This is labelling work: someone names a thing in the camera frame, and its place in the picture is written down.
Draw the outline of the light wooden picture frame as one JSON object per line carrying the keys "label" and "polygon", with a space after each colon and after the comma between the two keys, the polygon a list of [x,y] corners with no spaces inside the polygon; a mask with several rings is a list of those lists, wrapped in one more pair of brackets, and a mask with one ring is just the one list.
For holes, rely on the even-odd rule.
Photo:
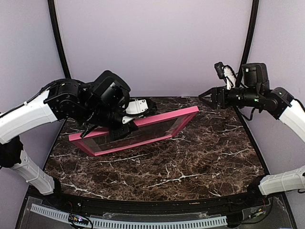
{"label": "light wooden picture frame", "polygon": [[186,116],[185,119],[182,121],[182,123],[178,126],[178,128],[172,133],[172,135],[168,135],[168,136],[156,138],[156,139],[153,139],[153,140],[140,142],[140,143],[129,145],[129,146],[114,148],[114,149],[100,151],[100,152],[93,152],[92,149],[90,148],[90,146],[87,145],[88,139],[98,137],[98,136],[109,135],[109,131],[106,128],[95,129],[91,133],[86,135],[84,138],[81,138],[81,133],[70,134],[69,135],[69,141],[72,144],[74,144],[75,146],[77,146],[80,150],[82,150],[83,152],[85,152],[86,154],[88,154],[90,156],[105,155],[105,154],[108,154],[108,153],[113,153],[113,152],[117,152],[117,151],[121,151],[121,150],[126,150],[126,149],[130,149],[130,148],[133,148],[133,147],[142,146],[142,145],[150,144],[150,143],[153,143],[153,142],[157,142],[157,141],[165,140],[165,139],[168,139],[168,138],[172,138],[172,137],[176,136],[180,131],[182,131],[185,128],[185,126],[195,117],[195,115],[198,112],[199,112],[199,108],[197,106],[192,106],[192,107],[188,107],[188,108],[184,108],[184,109],[180,109],[180,110],[176,110],[176,111],[171,111],[171,112],[167,112],[167,113],[158,114],[158,115],[154,115],[154,116],[150,116],[150,117],[135,120],[134,123],[139,128],[139,127],[163,122],[163,121],[166,121],[166,120],[175,119],[177,117],[181,117],[181,116],[184,116],[184,115]]}

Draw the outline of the clear acrylic sheet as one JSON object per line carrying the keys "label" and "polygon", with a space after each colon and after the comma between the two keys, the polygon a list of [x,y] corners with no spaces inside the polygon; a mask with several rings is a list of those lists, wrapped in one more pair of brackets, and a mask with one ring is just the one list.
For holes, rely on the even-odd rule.
{"label": "clear acrylic sheet", "polygon": [[137,131],[116,141],[111,141],[109,135],[94,137],[88,139],[87,145],[90,146],[93,152],[100,152],[172,135],[185,117],[184,115],[175,119],[139,127]]}

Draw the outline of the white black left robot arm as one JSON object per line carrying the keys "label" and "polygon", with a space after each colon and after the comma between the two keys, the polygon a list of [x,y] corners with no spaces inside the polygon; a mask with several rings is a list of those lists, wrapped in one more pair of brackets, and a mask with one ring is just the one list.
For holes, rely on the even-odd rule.
{"label": "white black left robot arm", "polygon": [[134,129],[136,116],[130,87],[117,76],[94,82],[59,79],[42,87],[31,99],[0,116],[0,165],[14,170],[57,208],[67,204],[58,179],[33,159],[33,149],[46,144],[44,126],[72,119],[83,127],[81,137],[98,127],[120,139]]}

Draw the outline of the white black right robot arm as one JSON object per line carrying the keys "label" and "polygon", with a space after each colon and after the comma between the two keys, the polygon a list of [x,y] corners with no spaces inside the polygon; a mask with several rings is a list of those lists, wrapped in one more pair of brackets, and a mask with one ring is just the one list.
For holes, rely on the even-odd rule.
{"label": "white black right robot arm", "polygon": [[250,125],[263,151],[263,159],[271,170],[269,175],[259,176],[248,186],[243,203],[253,207],[262,196],[278,192],[305,191],[305,161],[297,161],[301,149],[305,148],[305,109],[298,99],[286,89],[255,89],[214,87],[199,95],[199,99],[212,109],[230,106],[251,107],[270,114],[275,121],[255,121]]}

